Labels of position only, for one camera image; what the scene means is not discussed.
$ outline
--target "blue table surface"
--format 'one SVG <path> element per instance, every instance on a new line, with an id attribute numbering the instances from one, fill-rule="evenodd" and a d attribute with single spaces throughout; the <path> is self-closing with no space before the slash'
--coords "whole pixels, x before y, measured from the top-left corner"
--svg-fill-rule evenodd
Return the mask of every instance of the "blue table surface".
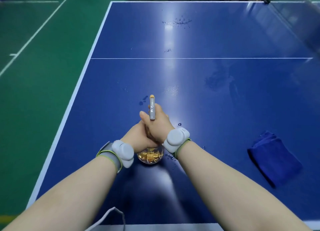
<path id="1" fill-rule="evenodd" d="M 309 57 L 263 3 L 113 3 L 92 55 L 103 59 L 90 60 L 38 197 L 120 139 L 148 110 L 143 98 L 154 94 L 172 124 L 181 123 L 199 146 L 301 219 L 320 219 L 320 61 L 302 59 Z M 265 130 L 304 167 L 277 189 L 247 154 Z M 113 206 L 127 224 L 216 222 L 168 157 L 154 166 L 136 158 L 123 169 L 98 217 Z M 122 220 L 111 214 L 104 223 Z"/>

